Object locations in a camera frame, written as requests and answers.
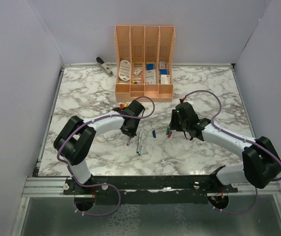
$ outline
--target pen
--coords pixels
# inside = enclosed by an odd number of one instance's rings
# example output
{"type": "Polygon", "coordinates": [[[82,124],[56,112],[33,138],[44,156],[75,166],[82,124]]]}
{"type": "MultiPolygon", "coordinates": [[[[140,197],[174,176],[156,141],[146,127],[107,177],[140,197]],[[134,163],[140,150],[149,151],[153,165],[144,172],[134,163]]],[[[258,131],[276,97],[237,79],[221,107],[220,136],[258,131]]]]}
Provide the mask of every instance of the pen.
{"type": "Polygon", "coordinates": [[[143,142],[143,133],[141,133],[141,138],[140,138],[140,150],[139,150],[139,156],[141,155],[141,148],[142,148],[142,142],[143,142]]]}
{"type": "Polygon", "coordinates": [[[140,133],[139,133],[139,139],[137,141],[137,149],[136,149],[136,153],[139,153],[140,152],[140,147],[141,147],[141,137],[142,137],[142,131],[140,130],[140,133]]]}

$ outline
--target stapler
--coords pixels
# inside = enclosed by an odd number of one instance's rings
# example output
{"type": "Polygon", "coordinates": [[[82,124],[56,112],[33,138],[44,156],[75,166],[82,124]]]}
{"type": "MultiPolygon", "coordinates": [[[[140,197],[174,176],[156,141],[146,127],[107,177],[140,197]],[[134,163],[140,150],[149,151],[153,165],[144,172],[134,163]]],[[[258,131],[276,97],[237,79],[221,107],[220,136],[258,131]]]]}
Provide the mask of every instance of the stapler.
{"type": "Polygon", "coordinates": [[[113,75],[113,72],[109,69],[107,64],[105,64],[105,62],[100,57],[97,57],[96,60],[97,66],[102,69],[103,72],[105,72],[109,77],[111,77],[113,75]]]}

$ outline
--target white marble tabletop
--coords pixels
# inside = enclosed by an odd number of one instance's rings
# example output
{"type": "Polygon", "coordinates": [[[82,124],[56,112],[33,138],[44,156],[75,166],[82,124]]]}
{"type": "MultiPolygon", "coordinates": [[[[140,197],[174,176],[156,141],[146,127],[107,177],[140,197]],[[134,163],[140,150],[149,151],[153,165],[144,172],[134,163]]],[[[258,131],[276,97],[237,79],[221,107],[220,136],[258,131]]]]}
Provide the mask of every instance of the white marble tabletop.
{"type": "MultiPolygon", "coordinates": [[[[39,176],[67,176],[65,164],[56,159],[53,142],[71,116],[91,118],[105,114],[119,103],[115,100],[116,66],[111,66],[113,77],[98,67],[65,68],[52,122],[48,132],[39,176]]],[[[170,138],[166,129],[171,110],[179,98],[197,90],[214,92],[223,104],[216,122],[224,128],[242,135],[252,136],[232,70],[230,67],[174,67],[174,99],[171,103],[156,103],[153,116],[140,121],[146,138],[141,155],[136,154],[137,138],[129,146],[129,137],[120,130],[108,132],[94,139],[86,162],[93,175],[198,175],[209,174],[222,165],[239,164],[242,160],[229,151],[198,139],[186,140],[182,132],[170,138]]],[[[214,97],[206,93],[194,94],[186,101],[194,104],[200,118],[211,118],[219,106],[214,97]]],[[[151,103],[143,103],[145,115],[151,103]]]]}

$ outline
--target small box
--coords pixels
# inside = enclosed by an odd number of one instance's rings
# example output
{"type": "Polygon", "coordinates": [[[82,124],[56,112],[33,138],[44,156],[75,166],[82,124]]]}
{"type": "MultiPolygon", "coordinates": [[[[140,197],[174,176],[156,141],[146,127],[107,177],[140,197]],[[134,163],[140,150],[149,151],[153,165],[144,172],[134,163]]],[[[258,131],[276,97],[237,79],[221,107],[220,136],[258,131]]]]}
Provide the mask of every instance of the small box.
{"type": "Polygon", "coordinates": [[[165,61],[160,61],[159,62],[159,69],[164,70],[166,68],[166,62],[165,61]]]}
{"type": "Polygon", "coordinates": [[[145,82],[146,84],[149,85],[154,85],[156,84],[156,70],[147,70],[145,73],[145,82]]]}
{"type": "Polygon", "coordinates": [[[167,75],[168,72],[167,72],[167,70],[160,70],[160,74],[161,74],[161,75],[167,75]]]}
{"type": "Polygon", "coordinates": [[[153,70],[154,69],[154,64],[147,64],[147,70],[153,70]]]}
{"type": "Polygon", "coordinates": [[[170,75],[161,75],[161,82],[162,85],[169,85],[170,84],[170,75]]]}
{"type": "MultiPolygon", "coordinates": [[[[120,78],[119,66],[115,82],[115,98],[117,102],[132,102],[136,97],[148,96],[154,102],[172,102],[173,79],[172,63],[175,43],[174,26],[116,26],[114,32],[116,64],[122,60],[131,64],[130,80],[120,78]],[[159,62],[165,62],[170,75],[168,85],[161,84],[159,62]],[[153,64],[155,75],[147,77],[147,64],[153,64]],[[136,69],[142,71],[136,75],[136,69]]],[[[150,102],[142,97],[139,102],[150,102]]]]}

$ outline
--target white wall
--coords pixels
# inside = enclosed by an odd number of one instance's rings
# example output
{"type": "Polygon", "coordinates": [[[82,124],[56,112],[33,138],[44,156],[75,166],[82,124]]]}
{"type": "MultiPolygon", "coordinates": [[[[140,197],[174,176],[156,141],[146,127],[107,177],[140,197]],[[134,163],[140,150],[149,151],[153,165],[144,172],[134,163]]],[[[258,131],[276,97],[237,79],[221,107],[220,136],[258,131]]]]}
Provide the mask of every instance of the white wall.
{"type": "Polygon", "coordinates": [[[281,0],[269,4],[235,71],[256,135],[281,157],[281,0]]]}
{"type": "Polygon", "coordinates": [[[65,63],[115,62],[115,25],[175,25],[174,63],[235,63],[269,0],[29,0],[65,63]]]}
{"type": "Polygon", "coordinates": [[[37,159],[60,55],[25,0],[0,1],[0,236],[37,159]]]}

